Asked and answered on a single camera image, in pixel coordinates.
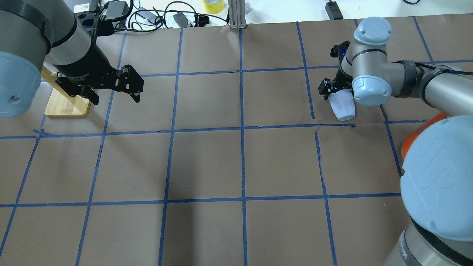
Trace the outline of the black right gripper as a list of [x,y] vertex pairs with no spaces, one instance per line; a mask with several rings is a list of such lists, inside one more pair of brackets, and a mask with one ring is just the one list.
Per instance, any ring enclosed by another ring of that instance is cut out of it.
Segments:
[[348,89],[353,96],[353,77],[346,74],[341,64],[334,79],[324,78],[318,86],[318,93],[323,98],[329,98],[330,95],[341,90]]

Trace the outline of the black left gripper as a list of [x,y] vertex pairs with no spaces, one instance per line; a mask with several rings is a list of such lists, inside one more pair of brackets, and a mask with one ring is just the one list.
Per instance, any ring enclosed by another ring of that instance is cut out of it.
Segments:
[[140,103],[144,89],[140,74],[130,64],[114,68],[96,44],[78,61],[55,67],[61,74],[56,83],[68,96],[80,96],[98,105],[100,97],[95,89],[111,89],[127,93]]

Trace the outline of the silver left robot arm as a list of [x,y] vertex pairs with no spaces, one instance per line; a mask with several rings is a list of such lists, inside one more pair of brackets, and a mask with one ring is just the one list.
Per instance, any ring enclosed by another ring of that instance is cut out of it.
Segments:
[[22,116],[31,107],[40,86],[43,62],[58,71],[54,83],[68,96],[97,105],[96,90],[123,92],[140,102],[144,81],[131,65],[111,66],[96,44],[99,36],[113,35],[114,22],[132,11],[117,9],[123,1],[110,1],[104,9],[74,11],[63,0],[1,1],[1,117]]

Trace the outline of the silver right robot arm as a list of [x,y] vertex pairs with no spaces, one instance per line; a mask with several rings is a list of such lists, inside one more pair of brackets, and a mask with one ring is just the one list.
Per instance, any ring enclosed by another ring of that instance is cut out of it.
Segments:
[[419,98],[439,111],[402,143],[401,197],[411,219],[385,266],[472,265],[472,73],[410,60],[388,62],[391,24],[368,17],[353,39],[335,45],[340,64],[318,91],[340,121],[352,119],[355,103],[385,104]]

